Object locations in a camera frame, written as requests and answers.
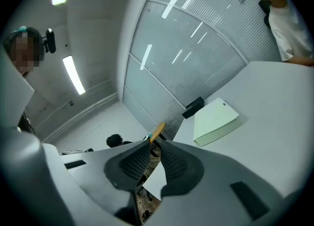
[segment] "white desk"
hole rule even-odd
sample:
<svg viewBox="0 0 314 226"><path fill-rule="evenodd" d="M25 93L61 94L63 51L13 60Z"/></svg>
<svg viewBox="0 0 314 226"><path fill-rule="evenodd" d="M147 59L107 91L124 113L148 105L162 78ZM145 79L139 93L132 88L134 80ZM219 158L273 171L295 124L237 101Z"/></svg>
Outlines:
<svg viewBox="0 0 314 226"><path fill-rule="evenodd" d="M230 156L272 184L283 197L301 187L313 156L314 68L251 62L210 96L220 97L244 124L202 149ZM185 119L174 141L193 142L194 117ZM160 198L166 185L161 163L143 187Z"/></svg>

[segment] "black device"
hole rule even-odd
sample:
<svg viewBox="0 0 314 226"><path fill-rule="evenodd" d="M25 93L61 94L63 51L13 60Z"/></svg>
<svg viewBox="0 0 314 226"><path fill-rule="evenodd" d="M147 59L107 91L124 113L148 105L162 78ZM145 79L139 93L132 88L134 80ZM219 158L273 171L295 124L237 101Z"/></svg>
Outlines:
<svg viewBox="0 0 314 226"><path fill-rule="evenodd" d="M184 118L190 118L191 116L196 114L198 110L200 110L203 107L204 107L204 99L202 99L202 97L199 97L196 100L194 100L191 104L186 106L186 111L182 114L182 116Z"/></svg>
<svg viewBox="0 0 314 226"><path fill-rule="evenodd" d="M44 46L46 53L55 53L55 40L54 40L54 32L51 28L46 30L46 36L43 37L44 39Z"/></svg>

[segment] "floor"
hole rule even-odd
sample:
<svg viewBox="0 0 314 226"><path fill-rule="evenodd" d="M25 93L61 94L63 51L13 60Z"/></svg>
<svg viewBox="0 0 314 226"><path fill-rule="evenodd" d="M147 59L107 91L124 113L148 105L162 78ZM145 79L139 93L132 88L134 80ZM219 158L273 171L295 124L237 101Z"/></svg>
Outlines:
<svg viewBox="0 0 314 226"><path fill-rule="evenodd" d="M156 168L156 166L160 162L160 154L161 154L160 149L156 148L156 149L154 149L154 152L159 157L153 157L151 155L150 162L147 165L145 172L144 172L146 178L148 178L152 174L152 172L154 171L154 169ZM148 212L153 213L158 208L158 206L160 205L160 200L158 200L153 195L151 195L151 197L152 197L152 201L149 201L149 198L147 197L146 189L144 189L144 188L140 192L140 195L136 196L138 214L141 218L142 223L144 223L143 219L142 219L142 215L145 213L145 211L148 210Z"/></svg>

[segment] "office room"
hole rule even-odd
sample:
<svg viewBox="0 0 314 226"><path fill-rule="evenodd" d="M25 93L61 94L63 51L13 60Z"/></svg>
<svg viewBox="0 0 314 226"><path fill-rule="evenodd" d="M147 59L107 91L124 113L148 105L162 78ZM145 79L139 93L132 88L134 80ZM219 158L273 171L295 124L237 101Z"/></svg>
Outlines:
<svg viewBox="0 0 314 226"><path fill-rule="evenodd" d="M306 10L299 0L13 1L0 112L12 205L40 225L300 217L314 146Z"/></svg>

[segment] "man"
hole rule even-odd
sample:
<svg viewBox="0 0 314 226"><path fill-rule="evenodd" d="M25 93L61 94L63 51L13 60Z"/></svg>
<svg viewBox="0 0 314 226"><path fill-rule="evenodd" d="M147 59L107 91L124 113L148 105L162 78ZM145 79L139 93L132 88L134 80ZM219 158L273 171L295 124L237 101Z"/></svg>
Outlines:
<svg viewBox="0 0 314 226"><path fill-rule="evenodd" d="M290 0L271 2L269 24L283 62L314 66L313 39Z"/></svg>
<svg viewBox="0 0 314 226"><path fill-rule="evenodd" d="M39 62L44 59L43 39L35 28L20 27L18 30L10 33L4 40L3 45L10 60L24 78L33 70L34 66L39 66ZM23 113L18 127L22 131L34 134L34 130L25 113Z"/></svg>
<svg viewBox="0 0 314 226"><path fill-rule="evenodd" d="M111 135L110 137L107 138L106 141L109 147L116 147L132 143L130 141L123 141L122 137L119 134Z"/></svg>

